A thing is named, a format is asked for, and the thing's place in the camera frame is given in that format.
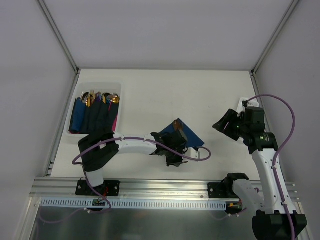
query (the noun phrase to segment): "brown object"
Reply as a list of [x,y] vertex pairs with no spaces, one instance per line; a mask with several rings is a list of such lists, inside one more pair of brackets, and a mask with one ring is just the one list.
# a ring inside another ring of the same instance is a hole
[[174,131],[182,130],[184,128],[184,124],[182,122],[178,122],[178,120],[174,120],[172,125],[173,125]]

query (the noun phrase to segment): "plastic tray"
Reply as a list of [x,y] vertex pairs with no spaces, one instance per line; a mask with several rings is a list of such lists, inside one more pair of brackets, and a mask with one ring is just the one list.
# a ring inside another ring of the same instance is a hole
[[101,82],[80,82],[75,86],[72,100],[69,106],[68,114],[66,116],[66,121],[64,124],[64,131],[63,133],[68,136],[68,137],[73,137],[73,138],[84,138],[87,136],[87,134],[71,134],[69,132],[69,127],[70,127],[70,120],[71,120],[71,115],[72,111],[74,108],[75,100],[76,98],[79,98],[82,94],[82,92],[89,92],[90,90],[94,90],[95,93],[101,92],[101,93],[110,93],[110,94],[118,94],[120,97],[120,103],[119,103],[119,110],[118,110],[118,115],[117,115],[117,124],[115,127],[115,131],[118,131],[119,128],[119,120],[121,117],[121,109],[122,109],[122,101],[121,101],[121,96],[122,96],[122,84],[120,82],[115,82],[115,81],[101,81]]

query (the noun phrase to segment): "black mounting bracket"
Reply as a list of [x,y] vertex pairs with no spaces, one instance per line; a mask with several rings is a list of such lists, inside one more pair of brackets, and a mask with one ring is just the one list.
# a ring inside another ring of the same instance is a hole
[[[120,181],[105,180],[104,183],[96,189],[102,195],[106,193],[107,197],[118,197],[120,191]],[[76,185],[75,195],[77,196],[96,196],[90,189],[86,180],[79,180]]]

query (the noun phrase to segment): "white container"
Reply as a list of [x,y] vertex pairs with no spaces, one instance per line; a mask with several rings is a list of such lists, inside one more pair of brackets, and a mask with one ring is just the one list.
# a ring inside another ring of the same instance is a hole
[[95,93],[101,92],[103,93],[110,93],[110,94],[118,94],[120,97],[120,103],[119,103],[119,110],[118,110],[118,115],[117,115],[117,120],[116,120],[116,127],[115,127],[115,132],[118,131],[119,128],[119,120],[121,117],[121,108],[122,108],[122,101],[121,101],[121,96],[122,96],[122,84],[120,82],[115,82],[115,81],[103,81],[103,82],[80,82],[75,86],[72,100],[69,106],[68,114],[66,116],[66,121],[64,124],[64,134],[68,137],[73,137],[73,138],[79,138],[82,139],[87,134],[71,134],[69,132],[69,127],[70,127],[70,121],[71,121],[71,115],[72,111],[74,109],[74,104],[76,98],[81,97],[81,94],[84,92],[89,92],[90,90],[94,90]]

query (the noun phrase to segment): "white table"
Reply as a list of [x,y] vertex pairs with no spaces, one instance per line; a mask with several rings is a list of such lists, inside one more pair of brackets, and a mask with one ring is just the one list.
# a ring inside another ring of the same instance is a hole
[[[117,79],[123,84],[119,131],[142,135],[160,132],[180,118],[209,148],[204,162],[167,167],[164,156],[116,155],[105,167],[112,179],[222,180],[228,173],[245,173],[259,180],[247,147],[214,130],[228,109],[237,109],[240,97],[255,95],[247,71],[188,70],[82,70],[79,83]],[[52,177],[83,177],[82,168],[71,164],[79,139],[63,134]]]

